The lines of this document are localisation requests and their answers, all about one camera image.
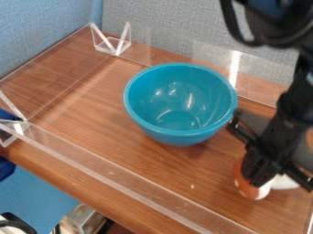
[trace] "plastic bowl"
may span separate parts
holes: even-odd
[[[124,89],[122,104],[150,138],[187,146],[204,141],[229,121],[236,95],[213,70],[168,63],[134,75]]]

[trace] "bowl rim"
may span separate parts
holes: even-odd
[[[160,68],[167,68],[167,67],[176,67],[176,66],[181,66],[181,67],[189,67],[189,68],[195,68],[195,69],[201,69],[205,72],[211,73],[220,81],[221,83],[225,85],[227,90],[229,91],[229,95],[231,95],[231,101],[229,101],[229,110],[223,114],[223,116],[220,117],[220,119],[213,122],[212,124],[209,124],[208,126],[195,129],[195,130],[171,130],[163,127],[159,127],[153,124],[150,124],[149,122],[146,122],[145,120],[142,120],[142,118],[134,113],[129,101],[128,101],[128,94],[129,94],[129,90],[132,88],[133,83],[141,78],[142,75],[145,75],[146,73],[152,72],[156,69]],[[231,119],[232,114],[233,114],[233,110],[236,108],[236,92],[233,87],[231,86],[228,80],[225,78],[221,77],[221,75],[213,70],[209,69],[201,65],[197,64],[192,64],[192,63],[183,63],[183,62],[172,62],[172,63],[164,63],[156,66],[152,66],[144,70],[141,70],[138,73],[136,73],[132,78],[129,79],[125,88],[122,90],[122,106],[125,111],[128,112],[130,118],[133,119],[134,123],[137,125],[140,125],[142,128],[148,129],[149,131],[153,131],[156,133],[164,133],[167,135],[173,135],[173,136],[192,136],[192,135],[199,135],[203,133],[209,133],[216,131]]]

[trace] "wood grain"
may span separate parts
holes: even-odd
[[[133,45],[128,53],[134,53],[134,47],[140,45]],[[146,49],[150,64],[201,63],[156,48]],[[225,69],[208,67],[225,76]],[[90,33],[84,29],[11,75],[1,89],[34,124],[203,207],[259,233],[304,233],[311,195],[302,189],[272,192],[259,202],[249,202],[236,194],[232,167],[244,146],[224,130],[204,143],[187,148],[157,144],[142,134],[121,106],[124,85],[142,68],[122,58],[93,51]],[[239,74],[239,78],[237,92],[272,104],[284,87],[244,74]],[[274,114],[272,108],[243,98],[239,107],[263,116]],[[27,144],[17,141],[2,154],[133,233],[193,233]],[[76,156],[74,160],[97,173],[105,170],[90,158]]]

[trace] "blue wall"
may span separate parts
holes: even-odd
[[[0,0],[0,76],[100,18],[101,0]]]
[[[101,0],[0,0],[0,77],[89,21]],[[17,167],[0,182],[0,214],[11,212],[47,234],[77,201]]]

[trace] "wooden table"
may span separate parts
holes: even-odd
[[[169,61],[204,64],[138,44],[132,45],[124,56],[140,59],[137,48],[142,47],[149,50],[150,65]],[[204,65],[227,77],[225,68]],[[90,31],[82,28],[2,81],[1,91],[31,123],[195,204],[255,232],[304,233],[311,195],[300,188],[274,191],[256,202],[237,195],[232,167],[244,146],[223,129],[208,141],[187,148],[157,144],[144,135],[121,105],[124,85],[144,67],[94,51]],[[284,88],[239,74],[236,90],[245,97],[272,103]],[[262,116],[274,114],[272,108],[243,98],[239,107]],[[25,142],[15,141],[1,154],[133,233],[195,232]],[[98,174],[106,170],[97,164],[98,158],[77,156],[74,160]],[[209,227],[215,226],[213,222],[203,220]],[[233,233],[229,227],[212,231]]]

